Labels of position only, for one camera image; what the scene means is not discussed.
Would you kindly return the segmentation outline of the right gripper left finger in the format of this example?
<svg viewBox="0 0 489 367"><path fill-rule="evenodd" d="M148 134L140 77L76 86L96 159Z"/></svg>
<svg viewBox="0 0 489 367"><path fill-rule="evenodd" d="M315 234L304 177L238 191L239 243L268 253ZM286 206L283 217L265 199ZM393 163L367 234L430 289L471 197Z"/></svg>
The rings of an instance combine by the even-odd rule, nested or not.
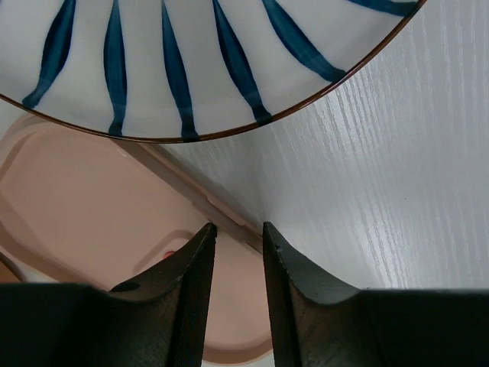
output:
<svg viewBox="0 0 489 367"><path fill-rule="evenodd" d="M1 286L3 366L199 366L217 228L110 291L87 284Z"/></svg>

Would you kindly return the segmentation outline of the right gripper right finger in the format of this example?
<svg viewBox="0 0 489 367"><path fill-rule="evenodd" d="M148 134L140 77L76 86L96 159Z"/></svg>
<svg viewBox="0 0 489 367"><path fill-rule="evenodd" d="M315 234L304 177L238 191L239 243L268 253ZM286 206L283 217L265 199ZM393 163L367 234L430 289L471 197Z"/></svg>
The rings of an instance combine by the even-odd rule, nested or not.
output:
<svg viewBox="0 0 489 367"><path fill-rule="evenodd" d="M486 290L358 289L270 222L263 261L277 366L486 366Z"/></svg>

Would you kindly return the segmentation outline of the pink box lid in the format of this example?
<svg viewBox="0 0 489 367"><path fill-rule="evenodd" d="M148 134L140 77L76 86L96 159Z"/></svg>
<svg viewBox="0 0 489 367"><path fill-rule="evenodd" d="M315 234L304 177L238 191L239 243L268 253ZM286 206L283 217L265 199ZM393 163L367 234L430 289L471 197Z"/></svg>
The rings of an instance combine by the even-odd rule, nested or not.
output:
<svg viewBox="0 0 489 367"><path fill-rule="evenodd" d="M260 230L162 148L26 115L1 139L2 282L109 290L217 228L205 366L274 363Z"/></svg>

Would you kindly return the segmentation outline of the striped round plate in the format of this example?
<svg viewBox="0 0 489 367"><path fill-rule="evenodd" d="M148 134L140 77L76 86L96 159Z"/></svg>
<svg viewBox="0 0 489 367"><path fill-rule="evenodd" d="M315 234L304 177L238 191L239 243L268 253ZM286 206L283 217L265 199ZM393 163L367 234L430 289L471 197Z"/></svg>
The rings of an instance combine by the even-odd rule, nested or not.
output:
<svg viewBox="0 0 489 367"><path fill-rule="evenodd" d="M1 97L114 138L267 125L378 54L420 1L3 1Z"/></svg>

